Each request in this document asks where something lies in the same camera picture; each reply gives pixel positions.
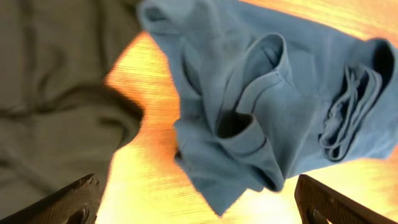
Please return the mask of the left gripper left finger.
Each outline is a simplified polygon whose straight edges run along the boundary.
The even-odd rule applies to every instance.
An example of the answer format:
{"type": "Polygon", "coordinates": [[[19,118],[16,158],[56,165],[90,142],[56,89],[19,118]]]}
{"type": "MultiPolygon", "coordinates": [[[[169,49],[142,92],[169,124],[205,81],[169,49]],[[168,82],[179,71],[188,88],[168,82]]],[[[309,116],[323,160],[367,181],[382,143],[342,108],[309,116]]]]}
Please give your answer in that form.
{"type": "Polygon", "coordinates": [[[88,174],[1,219],[1,224],[94,224],[100,203],[99,180],[94,174],[88,174]]]}

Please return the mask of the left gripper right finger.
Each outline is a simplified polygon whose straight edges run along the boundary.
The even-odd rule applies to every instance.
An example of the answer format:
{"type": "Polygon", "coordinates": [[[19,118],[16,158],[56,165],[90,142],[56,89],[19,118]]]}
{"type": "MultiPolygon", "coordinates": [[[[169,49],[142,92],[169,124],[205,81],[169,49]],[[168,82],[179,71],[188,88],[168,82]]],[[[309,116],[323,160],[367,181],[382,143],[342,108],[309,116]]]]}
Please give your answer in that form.
{"type": "Polygon", "coordinates": [[[294,197],[303,224],[397,224],[305,174],[294,197]]]}

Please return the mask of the blue t-shirt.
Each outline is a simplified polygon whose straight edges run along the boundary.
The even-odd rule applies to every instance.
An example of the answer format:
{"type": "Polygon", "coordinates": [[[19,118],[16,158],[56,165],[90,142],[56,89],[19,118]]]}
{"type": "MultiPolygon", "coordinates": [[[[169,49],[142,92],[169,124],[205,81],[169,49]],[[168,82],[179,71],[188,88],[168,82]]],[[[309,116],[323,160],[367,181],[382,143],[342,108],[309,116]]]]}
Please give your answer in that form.
{"type": "Polygon", "coordinates": [[[248,189],[397,145],[397,49],[241,1],[143,1],[180,97],[177,163],[222,215],[248,189]]]}

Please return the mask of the black garment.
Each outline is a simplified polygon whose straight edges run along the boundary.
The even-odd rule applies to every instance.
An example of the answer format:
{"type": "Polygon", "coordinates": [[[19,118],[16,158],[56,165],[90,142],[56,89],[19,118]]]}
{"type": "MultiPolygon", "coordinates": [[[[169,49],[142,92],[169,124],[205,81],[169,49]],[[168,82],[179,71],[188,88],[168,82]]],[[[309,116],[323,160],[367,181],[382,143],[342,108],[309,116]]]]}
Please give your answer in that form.
{"type": "Polygon", "coordinates": [[[1,216],[87,174],[103,189],[143,112],[105,78],[140,33],[137,1],[1,1],[1,216]]]}

